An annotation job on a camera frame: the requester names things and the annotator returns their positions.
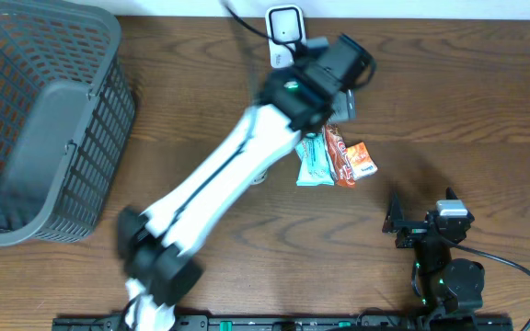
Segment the red chocolate bar wrapper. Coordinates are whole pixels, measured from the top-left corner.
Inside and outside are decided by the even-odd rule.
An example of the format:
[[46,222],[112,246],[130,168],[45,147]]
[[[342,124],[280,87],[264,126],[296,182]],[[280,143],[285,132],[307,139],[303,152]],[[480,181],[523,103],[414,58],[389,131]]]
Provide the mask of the red chocolate bar wrapper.
[[324,126],[324,139],[331,175],[335,183],[345,188],[354,188],[355,179],[352,166],[347,157],[347,147],[335,124]]

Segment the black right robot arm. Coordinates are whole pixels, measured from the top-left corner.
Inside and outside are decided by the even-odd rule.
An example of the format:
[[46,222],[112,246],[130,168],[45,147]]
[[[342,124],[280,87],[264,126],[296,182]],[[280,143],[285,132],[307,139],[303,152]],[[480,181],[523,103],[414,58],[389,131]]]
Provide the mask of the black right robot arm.
[[483,266],[451,255],[472,222],[474,216],[450,188],[422,221],[405,218],[396,194],[390,199],[382,231],[396,236],[396,248],[414,251],[411,283],[425,306],[424,327],[435,319],[463,318],[483,306]]

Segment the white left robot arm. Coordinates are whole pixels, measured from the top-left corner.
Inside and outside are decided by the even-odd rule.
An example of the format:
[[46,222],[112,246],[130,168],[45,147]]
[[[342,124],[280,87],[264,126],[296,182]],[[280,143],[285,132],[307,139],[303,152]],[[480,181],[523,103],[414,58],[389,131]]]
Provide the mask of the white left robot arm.
[[174,190],[144,211],[124,208],[117,251],[129,301],[128,330],[169,330],[175,305],[202,276],[194,255],[226,211],[270,166],[331,117],[334,98],[370,83],[374,57],[346,35],[301,46],[272,71],[225,140]]

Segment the green flushable wipes packet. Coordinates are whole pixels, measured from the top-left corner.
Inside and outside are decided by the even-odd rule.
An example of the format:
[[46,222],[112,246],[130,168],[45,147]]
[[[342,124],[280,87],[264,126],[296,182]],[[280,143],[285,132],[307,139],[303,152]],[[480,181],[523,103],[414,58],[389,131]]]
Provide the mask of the green flushable wipes packet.
[[296,180],[299,187],[313,187],[319,185],[334,185],[326,157],[325,142],[321,134],[309,133],[295,146],[295,151],[301,160],[301,166]]

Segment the orange tissue packet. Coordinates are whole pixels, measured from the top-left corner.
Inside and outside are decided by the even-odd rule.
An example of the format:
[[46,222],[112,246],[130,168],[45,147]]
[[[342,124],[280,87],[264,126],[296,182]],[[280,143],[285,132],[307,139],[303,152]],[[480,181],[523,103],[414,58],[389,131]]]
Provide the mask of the orange tissue packet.
[[377,171],[377,166],[371,158],[365,143],[357,143],[347,148],[348,179],[353,181],[369,177]]

